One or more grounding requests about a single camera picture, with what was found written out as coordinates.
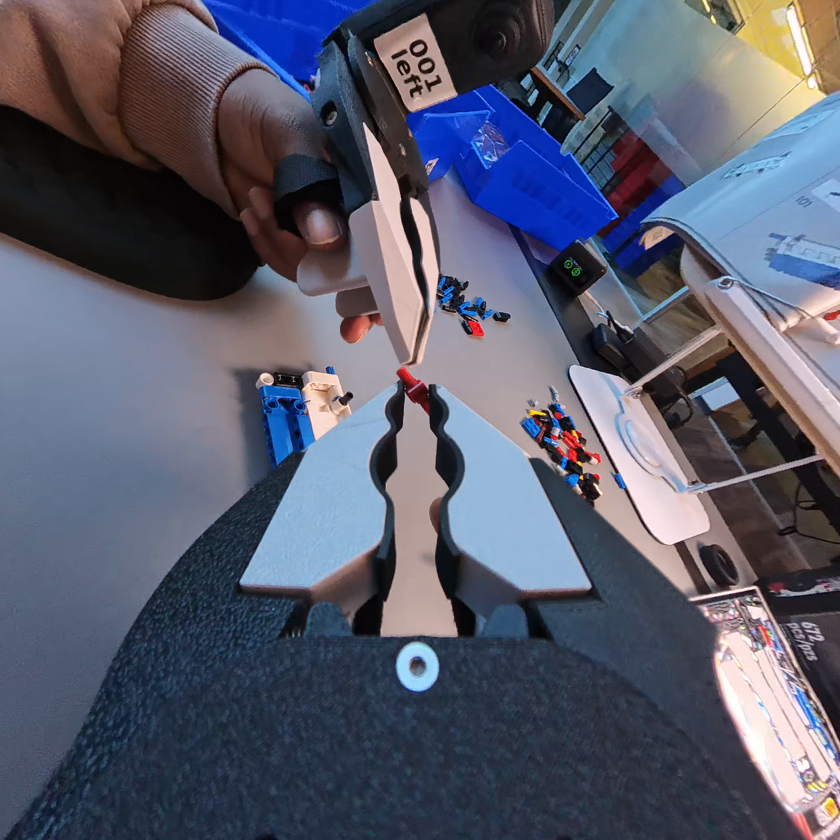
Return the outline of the blue plastic parts bin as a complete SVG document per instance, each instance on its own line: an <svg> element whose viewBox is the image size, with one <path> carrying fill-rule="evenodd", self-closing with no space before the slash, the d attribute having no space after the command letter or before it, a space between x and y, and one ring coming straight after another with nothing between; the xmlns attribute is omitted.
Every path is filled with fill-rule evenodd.
<svg viewBox="0 0 840 840"><path fill-rule="evenodd" d="M322 42L365 1L205 1L219 33L273 70L305 99L317 72ZM472 151L476 132L492 110L477 93L466 94L424 112L407 124L423 157L429 181L447 174Z"/></svg>
<svg viewBox="0 0 840 840"><path fill-rule="evenodd" d="M507 143L494 163L483 162L473 145L456 161L474 204L557 250L617 220L579 162L498 89L479 88L452 105L491 110L489 122Z"/></svg>

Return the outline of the red lego axle pin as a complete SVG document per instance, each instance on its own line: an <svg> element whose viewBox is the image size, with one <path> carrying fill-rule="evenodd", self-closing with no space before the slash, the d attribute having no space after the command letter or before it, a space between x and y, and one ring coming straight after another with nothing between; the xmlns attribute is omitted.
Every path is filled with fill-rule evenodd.
<svg viewBox="0 0 840 840"><path fill-rule="evenodd" d="M403 384L406 398L429 415L429 394L426 384L417 379L406 367L398 369L396 375Z"/></svg>

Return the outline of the lego sticker sheet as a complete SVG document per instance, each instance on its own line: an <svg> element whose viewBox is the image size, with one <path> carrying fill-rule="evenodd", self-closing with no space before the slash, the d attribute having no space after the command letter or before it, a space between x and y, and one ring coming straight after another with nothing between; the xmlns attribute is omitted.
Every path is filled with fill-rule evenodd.
<svg viewBox="0 0 840 840"><path fill-rule="evenodd" d="M690 599L716 628L720 693L741 741L803 838L838 838L838 736L756 586Z"/></svg>

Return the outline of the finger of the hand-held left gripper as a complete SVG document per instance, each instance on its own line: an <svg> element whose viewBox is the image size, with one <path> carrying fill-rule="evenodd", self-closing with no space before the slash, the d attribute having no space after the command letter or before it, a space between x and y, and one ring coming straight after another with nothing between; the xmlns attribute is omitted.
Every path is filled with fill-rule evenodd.
<svg viewBox="0 0 840 840"><path fill-rule="evenodd" d="M422 361L434 319L440 277L438 231L429 197L405 196L401 203L401 219L422 303L411 361Z"/></svg>
<svg viewBox="0 0 840 840"><path fill-rule="evenodd" d="M350 244L397 359L401 364L420 364L411 361L422 303L401 219L405 196L379 141L366 124L363 132L374 192L367 203L350 214Z"/></svg>

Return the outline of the blue and white lego panel assembly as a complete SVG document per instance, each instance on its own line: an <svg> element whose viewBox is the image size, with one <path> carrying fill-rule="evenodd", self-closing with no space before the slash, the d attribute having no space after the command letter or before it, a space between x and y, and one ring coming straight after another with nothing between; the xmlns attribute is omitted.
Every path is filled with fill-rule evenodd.
<svg viewBox="0 0 840 840"><path fill-rule="evenodd" d="M257 389L272 469L305 451L351 415L354 396L343 389L333 367L295 375L302 375L300 391L276 386Z"/></svg>

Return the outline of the person's left hand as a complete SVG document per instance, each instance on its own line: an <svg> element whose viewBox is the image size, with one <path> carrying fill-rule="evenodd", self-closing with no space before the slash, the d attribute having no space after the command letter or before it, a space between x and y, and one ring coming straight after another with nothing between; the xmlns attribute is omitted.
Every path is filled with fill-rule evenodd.
<svg viewBox="0 0 840 840"><path fill-rule="evenodd" d="M309 252L347 245L344 217L321 203L293 209L299 235L282 230L274 214L274 174L292 154L327 158L310 105L265 70L247 70L227 87L217 110L220 170L240 221L261 260L291 281Z"/></svg>

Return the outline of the lego instruction booklet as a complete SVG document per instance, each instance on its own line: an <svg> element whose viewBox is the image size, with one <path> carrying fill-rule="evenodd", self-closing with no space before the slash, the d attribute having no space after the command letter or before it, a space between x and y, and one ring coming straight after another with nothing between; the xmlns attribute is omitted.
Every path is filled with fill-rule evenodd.
<svg viewBox="0 0 840 840"><path fill-rule="evenodd" d="M681 237L791 328L838 311L839 94L820 100L642 222Z"/></svg>

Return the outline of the black device with green display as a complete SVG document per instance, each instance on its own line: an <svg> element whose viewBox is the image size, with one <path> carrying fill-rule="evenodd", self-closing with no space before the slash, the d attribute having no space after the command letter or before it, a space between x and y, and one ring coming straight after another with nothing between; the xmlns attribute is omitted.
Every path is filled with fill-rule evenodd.
<svg viewBox="0 0 840 840"><path fill-rule="evenodd" d="M566 295L578 298L603 278L607 269L608 263L597 248L576 239L549 263L546 277Z"/></svg>

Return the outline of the pile of blue black lego pins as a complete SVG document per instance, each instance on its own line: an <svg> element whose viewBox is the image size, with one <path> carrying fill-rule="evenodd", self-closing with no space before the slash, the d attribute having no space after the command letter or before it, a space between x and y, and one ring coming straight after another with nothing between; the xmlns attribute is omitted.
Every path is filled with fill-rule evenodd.
<svg viewBox="0 0 840 840"><path fill-rule="evenodd" d="M491 308L481 296L469 299L468 291L469 283L466 280L441 275L436 287L435 312L457 318L465 335L472 340L483 340L486 337L486 322L506 324L510 321L509 312Z"/></svg>

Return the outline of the black rubber lego tire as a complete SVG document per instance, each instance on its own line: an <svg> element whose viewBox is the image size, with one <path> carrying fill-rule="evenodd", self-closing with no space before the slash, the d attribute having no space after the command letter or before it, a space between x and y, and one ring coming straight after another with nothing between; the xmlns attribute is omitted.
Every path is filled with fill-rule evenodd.
<svg viewBox="0 0 840 840"><path fill-rule="evenodd" d="M704 544L698 548L699 559L711 580L720 588L739 583L739 570L728 551L718 544Z"/></svg>

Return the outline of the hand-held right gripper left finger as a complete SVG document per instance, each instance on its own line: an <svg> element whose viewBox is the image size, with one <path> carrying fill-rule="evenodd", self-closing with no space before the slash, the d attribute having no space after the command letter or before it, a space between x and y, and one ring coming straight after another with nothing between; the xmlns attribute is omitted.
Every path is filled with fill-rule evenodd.
<svg viewBox="0 0 840 840"><path fill-rule="evenodd" d="M397 382L308 447L269 520L239 588L346 616L381 610L395 567L395 511L385 484L396 470L405 389Z"/></svg>

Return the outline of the white book stand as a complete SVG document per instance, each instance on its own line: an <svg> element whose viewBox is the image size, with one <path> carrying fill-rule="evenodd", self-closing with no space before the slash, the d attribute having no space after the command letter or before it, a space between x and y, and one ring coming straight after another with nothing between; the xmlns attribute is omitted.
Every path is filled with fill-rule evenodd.
<svg viewBox="0 0 840 840"><path fill-rule="evenodd" d="M604 449L622 476L626 492L645 528L660 543L672 545L710 530L702 493L728 486L690 479L665 441L642 399L644 385L678 361L724 335L815 447L812 456L790 461L775 471L825 462L838 474L838 384L805 351L808 341L838 354L838 331L821 318L805 316L778 330L764 302L767 297L742 280L723 276L700 289L715 325L688 342L635 383L572 365L569 379Z"/></svg>

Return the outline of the wooden stand board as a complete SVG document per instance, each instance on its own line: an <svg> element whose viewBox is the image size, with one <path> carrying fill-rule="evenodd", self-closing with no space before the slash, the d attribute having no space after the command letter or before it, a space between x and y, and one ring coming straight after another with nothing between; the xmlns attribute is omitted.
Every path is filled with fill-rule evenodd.
<svg viewBox="0 0 840 840"><path fill-rule="evenodd" d="M704 254L697 253L689 244L684 244L682 249L679 272L686 287L699 301L706 299L706 288L711 282L728 276L725 270L710 262Z"/></svg>

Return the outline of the pile of mixed lego pieces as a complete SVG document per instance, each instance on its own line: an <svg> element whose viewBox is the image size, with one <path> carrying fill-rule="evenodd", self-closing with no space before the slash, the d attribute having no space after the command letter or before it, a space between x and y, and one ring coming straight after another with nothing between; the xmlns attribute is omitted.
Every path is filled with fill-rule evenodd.
<svg viewBox="0 0 840 840"><path fill-rule="evenodd" d="M589 449L585 436L553 385L549 385L549 396L545 405L528 400L528 410L520 426L548 456L553 470L565 484L594 507L603 495L599 474L602 456Z"/></svg>

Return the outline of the lego set box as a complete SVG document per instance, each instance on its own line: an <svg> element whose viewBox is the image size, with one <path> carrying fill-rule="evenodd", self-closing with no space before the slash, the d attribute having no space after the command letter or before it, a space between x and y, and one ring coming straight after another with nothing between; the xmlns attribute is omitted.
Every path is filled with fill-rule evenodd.
<svg viewBox="0 0 840 840"><path fill-rule="evenodd" d="M808 683L839 732L839 567L757 581Z"/></svg>

